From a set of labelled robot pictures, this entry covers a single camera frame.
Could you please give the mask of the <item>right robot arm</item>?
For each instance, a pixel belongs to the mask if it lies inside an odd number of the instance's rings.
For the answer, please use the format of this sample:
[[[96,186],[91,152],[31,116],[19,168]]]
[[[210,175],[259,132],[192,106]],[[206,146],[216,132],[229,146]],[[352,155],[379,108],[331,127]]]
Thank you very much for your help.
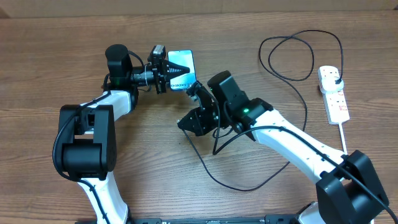
[[[317,201],[295,214],[290,223],[371,223],[382,211],[395,213],[370,158],[359,150],[347,154],[333,149],[288,122],[260,98],[250,100],[229,71],[212,77],[206,86],[190,84],[187,95],[199,102],[178,123],[184,132],[204,136],[232,127],[235,139],[246,135],[286,158],[315,184]]]

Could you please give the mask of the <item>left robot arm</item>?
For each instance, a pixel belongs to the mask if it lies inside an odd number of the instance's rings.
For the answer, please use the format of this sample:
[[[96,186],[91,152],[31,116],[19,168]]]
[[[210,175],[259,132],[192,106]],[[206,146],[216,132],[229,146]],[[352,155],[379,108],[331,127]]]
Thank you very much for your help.
[[[191,69],[167,60],[163,45],[155,45],[148,62],[138,67],[131,61],[136,54],[123,44],[109,46],[105,56],[109,72],[103,81],[103,94],[87,103],[61,107],[52,160],[64,179],[76,182],[86,192],[96,223],[133,223],[114,178],[115,122],[135,109],[139,87],[164,93],[171,79]]]

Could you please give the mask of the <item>Samsung Galaxy smartphone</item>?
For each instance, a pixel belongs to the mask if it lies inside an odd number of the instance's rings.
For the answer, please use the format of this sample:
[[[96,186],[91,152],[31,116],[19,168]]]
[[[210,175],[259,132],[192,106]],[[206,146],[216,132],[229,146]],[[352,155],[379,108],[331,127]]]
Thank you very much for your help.
[[[170,62],[170,89],[182,91],[190,87],[197,80],[195,63],[192,50],[173,50],[169,51],[168,61]]]

